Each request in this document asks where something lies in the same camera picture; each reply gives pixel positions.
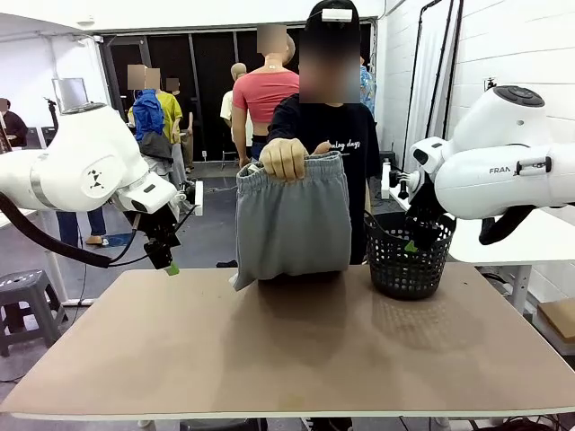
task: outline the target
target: gray pants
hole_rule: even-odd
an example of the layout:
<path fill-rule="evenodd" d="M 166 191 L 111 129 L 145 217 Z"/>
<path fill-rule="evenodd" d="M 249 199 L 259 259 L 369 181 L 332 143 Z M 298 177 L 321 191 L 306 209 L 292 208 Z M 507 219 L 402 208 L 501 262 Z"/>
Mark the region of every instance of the gray pants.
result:
<path fill-rule="evenodd" d="M 170 172 L 170 182 L 180 189 L 181 184 L 186 181 L 186 168 L 183 165 L 183 155 L 181 154 L 181 144 L 172 144 L 172 171 Z"/>
<path fill-rule="evenodd" d="M 237 261 L 234 289 L 280 274 L 342 271 L 349 265 L 351 223 L 341 155 L 305 160 L 305 178 L 285 182 L 261 163 L 237 174 Z"/>

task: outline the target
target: black laundry basket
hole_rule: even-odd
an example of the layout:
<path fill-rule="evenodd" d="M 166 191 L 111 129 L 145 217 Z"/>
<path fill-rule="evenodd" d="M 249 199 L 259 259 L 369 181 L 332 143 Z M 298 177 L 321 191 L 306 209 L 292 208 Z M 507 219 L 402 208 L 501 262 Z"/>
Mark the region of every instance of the black laundry basket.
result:
<path fill-rule="evenodd" d="M 446 264 L 456 220 L 443 215 L 436 223 L 438 239 L 429 250 L 414 251 L 408 244 L 413 232 L 405 213 L 365 216 L 367 258 L 371 280 L 384 295 L 400 300 L 432 296 Z"/>

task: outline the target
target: pink t-shirt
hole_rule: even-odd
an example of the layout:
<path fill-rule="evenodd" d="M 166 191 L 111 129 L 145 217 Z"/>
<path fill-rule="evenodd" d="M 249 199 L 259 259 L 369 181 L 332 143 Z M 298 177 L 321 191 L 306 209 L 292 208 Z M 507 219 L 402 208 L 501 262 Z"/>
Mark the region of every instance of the pink t-shirt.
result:
<path fill-rule="evenodd" d="M 235 82 L 234 106 L 249 110 L 254 123 L 270 123 L 276 106 L 296 92 L 299 75 L 290 70 L 276 74 L 251 72 Z"/>

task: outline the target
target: white brick wall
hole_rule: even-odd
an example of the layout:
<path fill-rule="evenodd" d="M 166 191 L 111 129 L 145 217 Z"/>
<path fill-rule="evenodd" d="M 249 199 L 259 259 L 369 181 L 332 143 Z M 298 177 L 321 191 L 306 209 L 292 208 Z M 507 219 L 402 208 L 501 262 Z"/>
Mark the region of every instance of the white brick wall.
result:
<path fill-rule="evenodd" d="M 417 21 L 426 3 L 405 0 L 386 18 L 384 145 L 390 148 L 394 142 L 396 152 L 401 152 L 398 146 L 403 148 Z M 495 76 L 498 84 L 518 84 L 539 92 L 553 138 L 575 142 L 573 29 L 572 0 L 465 0 L 449 134 L 482 94 L 483 80 Z M 574 207 L 548 211 L 575 224 Z M 542 302 L 575 296 L 575 265 L 535 266 L 530 290 Z"/>

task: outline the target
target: blue jacket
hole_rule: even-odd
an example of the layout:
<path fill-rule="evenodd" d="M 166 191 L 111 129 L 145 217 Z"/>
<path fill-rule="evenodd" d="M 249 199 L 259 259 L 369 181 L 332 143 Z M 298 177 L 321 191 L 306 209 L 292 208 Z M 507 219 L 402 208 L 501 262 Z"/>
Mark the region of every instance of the blue jacket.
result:
<path fill-rule="evenodd" d="M 163 133 L 164 112 L 160 101 L 155 97 L 155 90 L 138 92 L 132 108 L 136 121 L 136 140 L 140 142 L 148 132 Z"/>

